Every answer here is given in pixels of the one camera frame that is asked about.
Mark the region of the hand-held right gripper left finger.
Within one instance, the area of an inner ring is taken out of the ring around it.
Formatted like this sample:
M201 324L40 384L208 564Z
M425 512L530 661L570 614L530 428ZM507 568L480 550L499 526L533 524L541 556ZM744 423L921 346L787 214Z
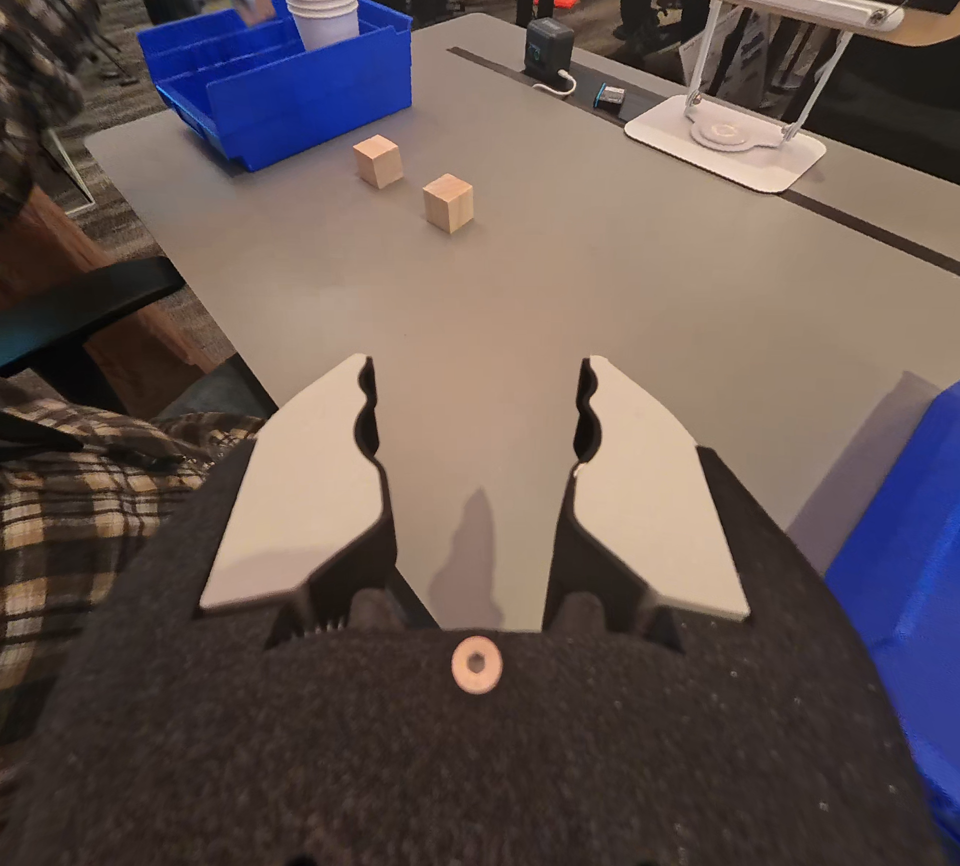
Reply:
M277 604L346 616L384 589L398 547L378 462L374 361L353 354L259 429L200 594L206 615Z

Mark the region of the wooden pillar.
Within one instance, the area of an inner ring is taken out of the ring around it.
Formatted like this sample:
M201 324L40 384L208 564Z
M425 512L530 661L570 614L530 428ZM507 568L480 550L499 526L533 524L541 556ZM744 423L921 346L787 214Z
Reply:
M2 308L114 263L40 188L18 199L21 205L2 196ZM159 416L213 368L157 305L96 333L86 350L129 413L140 419Z

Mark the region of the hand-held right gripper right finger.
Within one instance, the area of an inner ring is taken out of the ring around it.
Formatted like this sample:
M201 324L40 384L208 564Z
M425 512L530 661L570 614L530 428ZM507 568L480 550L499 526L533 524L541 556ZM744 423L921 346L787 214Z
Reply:
M576 462L564 490L544 620L589 594L605 620L669 608L725 620L751 609L682 422L604 356L582 360Z

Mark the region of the blue plastic bin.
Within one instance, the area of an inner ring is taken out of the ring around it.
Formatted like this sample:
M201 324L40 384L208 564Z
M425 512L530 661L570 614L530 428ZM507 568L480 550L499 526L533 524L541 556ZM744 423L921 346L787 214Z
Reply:
M412 19L358 1L359 35L306 51L285 0L138 32L160 98L224 159L255 172L412 103Z
M958 382L920 418L825 582L868 648L958 864Z

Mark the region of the black battery charger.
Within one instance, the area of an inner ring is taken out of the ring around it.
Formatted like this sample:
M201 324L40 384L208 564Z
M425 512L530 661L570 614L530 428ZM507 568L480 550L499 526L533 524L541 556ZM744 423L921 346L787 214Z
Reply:
M555 84L570 70L574 34L552 18L531 20L525 33L524 72L537 81Z

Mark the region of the person in plaid shirt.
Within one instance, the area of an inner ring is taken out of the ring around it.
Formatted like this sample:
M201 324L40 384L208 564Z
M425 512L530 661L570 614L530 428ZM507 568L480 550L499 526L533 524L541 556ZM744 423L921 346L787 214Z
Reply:
M2 382L2 417L55 431L2 450L2 761L40 719L73 641L119 574L264 420L189 412L144 421Z

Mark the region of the black office chair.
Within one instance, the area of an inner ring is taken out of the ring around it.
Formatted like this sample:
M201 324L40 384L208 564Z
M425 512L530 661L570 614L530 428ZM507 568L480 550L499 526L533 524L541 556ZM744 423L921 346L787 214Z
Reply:
M86 344L97 332L180 292L186 280L165 257L127 260L78 277L2 309L1 375L32 370L81 403L111 387Z

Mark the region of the person's left forearm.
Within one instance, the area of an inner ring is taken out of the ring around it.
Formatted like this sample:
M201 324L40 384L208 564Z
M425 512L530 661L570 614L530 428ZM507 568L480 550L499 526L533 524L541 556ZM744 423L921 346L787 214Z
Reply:
M25 206L44 133L83 107L77 71L96 0L1 0L1 223Z

